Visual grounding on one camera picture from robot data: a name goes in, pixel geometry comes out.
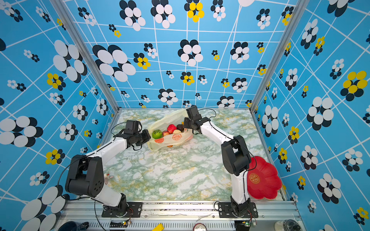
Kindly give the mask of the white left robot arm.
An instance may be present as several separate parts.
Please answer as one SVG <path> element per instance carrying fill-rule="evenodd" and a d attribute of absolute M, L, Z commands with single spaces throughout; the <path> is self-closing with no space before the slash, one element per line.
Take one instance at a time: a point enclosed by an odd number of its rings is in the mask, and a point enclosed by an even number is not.
<path fill-rule="evenodd" d="M 122 131 L 104 146 L 86 155 L 74 156 L 69 166 L 65 190 L 101 203 L 104 217 L 123 217 L 129 214 L 126 195 L 105 184 L 104 166 L 120 152 L 134 145 L 142 146 L 149 140 L 148 130 Z"/>

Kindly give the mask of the translucent printed plastic bag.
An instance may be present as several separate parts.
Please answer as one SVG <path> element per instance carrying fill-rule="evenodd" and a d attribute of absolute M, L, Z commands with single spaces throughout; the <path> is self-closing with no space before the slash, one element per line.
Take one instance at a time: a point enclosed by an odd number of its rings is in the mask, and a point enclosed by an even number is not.
<path fill-rule="evenodd" d="M 180 109 L 152 123 L 147 129 L 151 136 L 151 139 L 147 143 L 149 149 L 151 151 L 158 151 L 159 149 L 164 147 L 180 146 L 183 145 L 185 142 L 190 141 L 194 136 L 190 129 L 185 128 L 184 132 L 180 134 L 170 134 L 167 131 L 167 127 L 170 124 L 174 124 L 175 126 L 177 126 L 178 124 L 182 124 L 182 122 L 184 122 L 184 118 L 187 116 L 188 115 L 186 110 Z M 154 130 L 161 130 L 163 133 L 163 137 L 156 140 L 153 139 L 152 132 Z"/>

